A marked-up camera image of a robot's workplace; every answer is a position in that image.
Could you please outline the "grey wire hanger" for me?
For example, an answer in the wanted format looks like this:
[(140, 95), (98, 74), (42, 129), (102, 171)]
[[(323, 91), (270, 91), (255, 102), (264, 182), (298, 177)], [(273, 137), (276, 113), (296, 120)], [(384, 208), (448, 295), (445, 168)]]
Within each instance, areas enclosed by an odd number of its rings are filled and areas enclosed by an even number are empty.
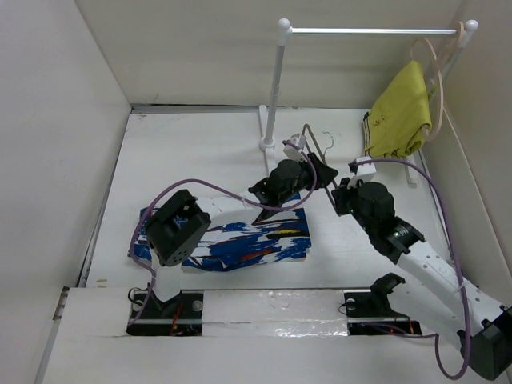
[(314, 164), (314, 168), (317, 173), (317, 182), (315, 185), (315, 190), (324, 189), (326, 195), (334, 208), (335, 213), (337, 213), (337, 206), (334, 200), (334, 197), (329, 190), (330, 186), (337, 188), (337, 184), (335, 182), (335, 178), (338, 176), (338, 172), (327, 165), (325, 155), (323, 154), (320, 145), (318, 144), (318, 140), (316, 139), (310, 125), (306, 123), (302, 128), (302, 134), (308, 134), (306, 138), (306, 148), (308, 150), (308, 157)]

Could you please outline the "blue white red patterned trousers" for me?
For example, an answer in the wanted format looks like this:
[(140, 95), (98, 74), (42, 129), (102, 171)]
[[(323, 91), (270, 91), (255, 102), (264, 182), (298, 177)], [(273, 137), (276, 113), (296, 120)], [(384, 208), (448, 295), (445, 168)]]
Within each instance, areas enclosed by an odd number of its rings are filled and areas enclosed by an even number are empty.
[(311, 240), (299, 203), (293, 196), (287, 207), (265, 211), (244, 194), (196, 198), (177, 190), (141, 210), (128, 255), (145, 268), (156, 261), (213, 272), (303, 259)]

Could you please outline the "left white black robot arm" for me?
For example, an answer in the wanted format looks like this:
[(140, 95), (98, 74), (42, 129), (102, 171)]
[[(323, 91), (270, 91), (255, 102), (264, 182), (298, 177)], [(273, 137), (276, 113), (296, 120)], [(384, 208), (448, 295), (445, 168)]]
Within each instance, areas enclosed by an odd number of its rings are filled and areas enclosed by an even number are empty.
[(167, 187), (143, 211), (130, 240), (130, 257), (151, 274), (146, 292), (129, 296), (140, 307), (135, 317), (179, 311), (183, 266), (226, 272), (304, 258), (310, 238), (302, 205), (337, 176), (309, 153), (281, 160), (242, 194), (192, 178)]

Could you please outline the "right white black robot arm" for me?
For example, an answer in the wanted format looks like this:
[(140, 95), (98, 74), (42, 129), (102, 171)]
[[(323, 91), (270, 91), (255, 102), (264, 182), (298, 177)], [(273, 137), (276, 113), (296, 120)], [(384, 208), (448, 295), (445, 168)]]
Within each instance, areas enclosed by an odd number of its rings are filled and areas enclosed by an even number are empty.
[(372, 247), (412, 277), (387, 274), (376, 280), (370, 295), (374, 312), (412, 316), (459, 349), (486, 380), (510, 367), (511, 309), (458, 277), (453, 263), (396, 216), (394, 198), (383, 184), (343, 178), (332, 195), (338, 214), (351, 215)]

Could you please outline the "beige wooden hanger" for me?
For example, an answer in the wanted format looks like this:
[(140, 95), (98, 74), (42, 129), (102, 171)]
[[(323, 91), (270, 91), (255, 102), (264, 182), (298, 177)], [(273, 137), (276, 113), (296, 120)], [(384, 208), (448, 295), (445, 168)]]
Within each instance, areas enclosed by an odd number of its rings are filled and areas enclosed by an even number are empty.
[(431, 42), (427, 38), (416, 38), (409, 49), (409, 56), (411, 60), (414, 60), (414, 48), (417, 43), (421, 43), (426, 48), (427, 53), (430, 55), (431, 58), (431, 66), (433, 68), (434, 72), (434, 83), (432, 88), (430, 89), (427, 98), (431, 100), (432, 98), (436, 97), (438, 100), (438, 116), (437, 116), (437, 124), (435, 126), (432, 126), (430, 128), (423, 128), (423, 137), (427, 142), (431, 142), (436, 139), (438, 136), (441, 127), (442, 127), (442, 121), (443, 121), (443, 115), (444, 115), (444, 83), (442, 79), (442, 72), (439, 65), (439, 59), (435, 52), (435, 49)]

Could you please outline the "yellow green shorts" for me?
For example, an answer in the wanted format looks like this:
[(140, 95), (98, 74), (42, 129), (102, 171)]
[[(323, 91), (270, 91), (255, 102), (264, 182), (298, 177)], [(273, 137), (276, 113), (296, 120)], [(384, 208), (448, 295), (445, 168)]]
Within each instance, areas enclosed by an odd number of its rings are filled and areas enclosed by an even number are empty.
[(365, 156), (405, 158), (424, 142), (432, 124), (423, 68), (409, 62), (394, 77), (363, 118)]

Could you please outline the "white garment rack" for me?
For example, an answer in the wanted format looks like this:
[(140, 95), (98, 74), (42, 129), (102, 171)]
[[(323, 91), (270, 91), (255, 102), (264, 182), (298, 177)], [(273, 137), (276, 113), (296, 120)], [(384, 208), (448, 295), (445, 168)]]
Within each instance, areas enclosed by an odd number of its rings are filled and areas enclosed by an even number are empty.
[(292, 36), (415, 36), (428, 38), (429, 36), (451, 36), (454, 42), (447, 47), (441, 55), (437, 55), (442, 72), (443, 83), (452, 70), (463, 49), (468, 45), (474, 33), (478, 30), (476, 20), (458, 22), (453, 29), (404, 29), (404, 28), (324, 28), (324, 27), (294, 27), (286, 18), (278, 21), (278, 40), (274, 61), (274, 72), (270, 91), (270, 104), (260, 105), (258, 108), (259, 124), (262, 139), (259, 147), (263, 152), (266, 171), (271, 172), (276, 167), (274, 139), (274, 125), (278, 106), (279, 88), (282, 76), (282, 67), (286, 44)]

